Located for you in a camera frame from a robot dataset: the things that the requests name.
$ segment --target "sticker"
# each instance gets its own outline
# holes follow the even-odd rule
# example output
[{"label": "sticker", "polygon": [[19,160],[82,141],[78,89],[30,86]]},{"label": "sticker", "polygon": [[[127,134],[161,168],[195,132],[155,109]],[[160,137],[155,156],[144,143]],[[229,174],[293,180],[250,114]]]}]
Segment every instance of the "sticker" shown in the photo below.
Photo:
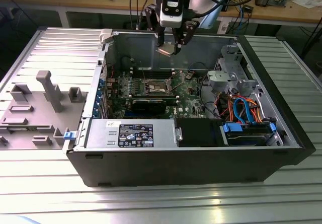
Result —
[{"label": "sticker", "polygon": [[119,127],[121,124],[120,121],[107,121],[106,127]]},{"label": "sticker", "polygon": [[153,147],[152,124],[120,124],[118,122],[118,126],[119,147]]}]

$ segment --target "white paper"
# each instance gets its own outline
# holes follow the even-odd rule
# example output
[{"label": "white paper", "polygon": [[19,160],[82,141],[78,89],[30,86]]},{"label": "white paper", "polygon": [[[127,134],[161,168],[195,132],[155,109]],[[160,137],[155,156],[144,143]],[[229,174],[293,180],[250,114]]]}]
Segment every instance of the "white paper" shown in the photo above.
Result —
[{"label": "white paper", "polygon": [[106,127],[119,127],[121,124],[120,121],[107,121]]},{"label": "white paper", "polygon": [[311,8],[314,8],[314,7],[320,7],[322,6],[322,3],[318,3],[316,1],[313,1],[313,0],[293,0],[292,2],[300,5],[300,6],[303,6],[307,9],[311,9]]}]

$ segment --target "workbench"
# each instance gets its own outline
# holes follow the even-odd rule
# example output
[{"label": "workbench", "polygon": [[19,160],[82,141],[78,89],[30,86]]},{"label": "workbench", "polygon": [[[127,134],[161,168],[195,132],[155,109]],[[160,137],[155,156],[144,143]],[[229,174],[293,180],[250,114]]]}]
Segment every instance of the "workbench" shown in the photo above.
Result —
[{"label": "workbench", "polygon": [[[70,27],[67,12],[122,14],[129,15],[129,0],[15,0],[19,6],[27,9],[57,11],[63,27]],[[139,10],[145,0],[139,0]],[[314,7],[307,9],[288,1],[286,7],[258,7],[255,0],[248,5],[254,7],[250,23],[314,27],[318,23],[322,10]],[[0,7],[14,8],[10,0],[0,0]],[[136,12],[136,0],[132,0],[132,13]],[[225,33],[228,23],[238,17],[235,7],[229,7],[227,12],[221,12],[218,20],[221,21],[218,33]]]},{"label": "workbench", "polygon": [[[62,91],[77,85],[88,92],[83,79],[92,78],[100,31],[38,30],[0,83],[0,110],[12,99],[13,83],[43,91],[34,79],[41,69],[52,72]],[[43,224],[321,223],[322,86],[301,59],[285,57],[293,52],[287,43],[263,36],[247,40],[316,147],[302,163],[281,168],[265,182],[90,188],[62,150],[3,150],[0,213]]]}]

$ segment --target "wooden table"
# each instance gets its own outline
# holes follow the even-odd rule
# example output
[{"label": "wooden table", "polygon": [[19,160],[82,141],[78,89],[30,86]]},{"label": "wooden table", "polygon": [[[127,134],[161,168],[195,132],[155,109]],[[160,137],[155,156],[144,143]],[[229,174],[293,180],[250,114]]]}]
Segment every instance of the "wooden table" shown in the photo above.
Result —
[{"label": "wooden table", "polygon": [[[101,14],[129,14],[129,0],[15,0],[22,8],[54,10],[59,13],[63,27],[69,27],[66,12],[84,12]],[[145,0],[139,0],[141,9]],[[10,0],[0,0],[0,7],[16,7]],[[322,10],[315,7],[307,9],[288,1],[286,7],[268,6],[266,8],[255,6],[252,0],[248,5],[254,7],[251,23],[308,26],[313,27],[319,21]],[[132,12],[136,11],[136,0],[132,0]],[[228,23],[238,17],[234,7],[229,7],[227,12],[221,12],[218,20],[221,21],[218,32],[225,33]]]}]

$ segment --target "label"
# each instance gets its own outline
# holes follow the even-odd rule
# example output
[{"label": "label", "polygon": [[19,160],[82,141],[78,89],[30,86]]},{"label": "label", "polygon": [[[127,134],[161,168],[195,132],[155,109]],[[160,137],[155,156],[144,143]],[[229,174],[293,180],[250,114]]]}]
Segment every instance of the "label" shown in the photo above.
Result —
[{"label": "label", "polygon": [[120,121],[107,121],[106,127],[119,127],[121,124]]},{"label": "label", "polygon": [[119,147],[153,147],[152,124],[121,124]]}]

